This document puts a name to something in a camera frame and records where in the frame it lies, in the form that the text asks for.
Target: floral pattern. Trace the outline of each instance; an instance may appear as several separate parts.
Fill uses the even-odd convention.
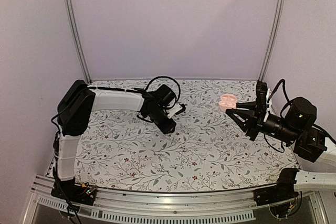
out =
[[[93,85],[144,87],[147,80],[97,81]],[[170,80],[155,81],[151,89]],[[255,99],[253,81],[180,80],[186,111],[174,116],[175,132],[164,135],[126,110],[91,113],[78,144],[75,177],[79,183],[140,191],[214,191],[274,183],[280,171],[297,167],[291,151],[272,150],[263,137],[252,142],[218,108],[221,94],[239,102]],[[280,142],[269,138],[280,148]]]

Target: white wall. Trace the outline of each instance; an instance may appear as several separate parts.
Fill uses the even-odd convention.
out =
[[[318,109],[317,124],[336,137],[336,0],[285,0],[265,80],[286,80],[289,98],[302,96]],[[274,97],[279,112],[281,89]],[[303,168],[329,167],[301,161]]]
[[[0,223],[18,224],[52,157],[49,120],[82,74],[63,0],[0,3]]]
[[[276,0],[73,0],[93,79],[258,78]]]

